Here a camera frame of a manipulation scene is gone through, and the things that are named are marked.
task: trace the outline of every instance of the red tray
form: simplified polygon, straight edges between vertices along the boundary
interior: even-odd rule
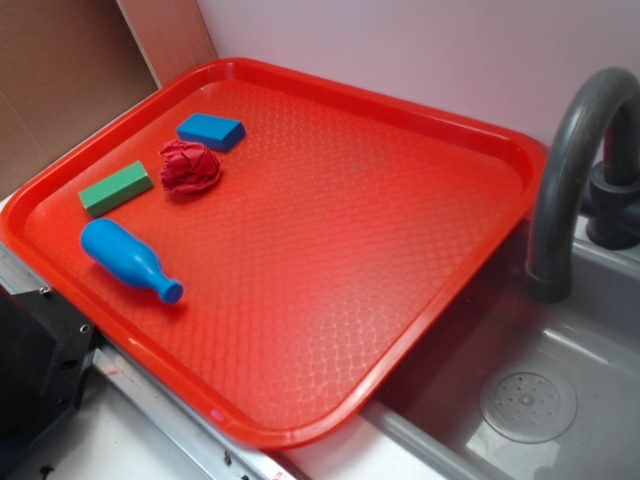
[[[220,154],[213,189],[175,197],[158,152],[194,112],[239,119],[247,136]],[[222,60],[30,181],[0,237],[210,422],[284,448],[357,411],[521,219],[543,157],[512,131]],[[78,192],[135,160],[156,186],[106,216],[184,284],[173,306],[79,245],[91,219]]]

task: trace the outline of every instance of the gray faucet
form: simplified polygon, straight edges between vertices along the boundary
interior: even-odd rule
[[[592,167],[604,139],[604,158]],[[585,185],[589,179],[588,189]],[[539,302],[571,293],[571,247],[578,218],[605,248],[640,242],[640,84],[622,68],[593,75],[556,134],[529,235],[529,293]]]

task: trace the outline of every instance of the wooden panel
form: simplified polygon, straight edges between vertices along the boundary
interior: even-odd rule
[[[118,0],[158,86],[217,55],[196,0]]]

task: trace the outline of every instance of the blue toy bottle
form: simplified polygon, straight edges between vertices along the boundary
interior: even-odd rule
[[[80,243],[91,258],[123,283],[151,288],[165,303],[176,303],[182,297],[182,285],[164,275],[156,253],[113,220],[100,218],[89,223]]]

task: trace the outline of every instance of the cardboard box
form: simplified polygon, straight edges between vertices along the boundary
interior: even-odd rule
[[[115,0],[0,3],[0,199],[157,89]]]

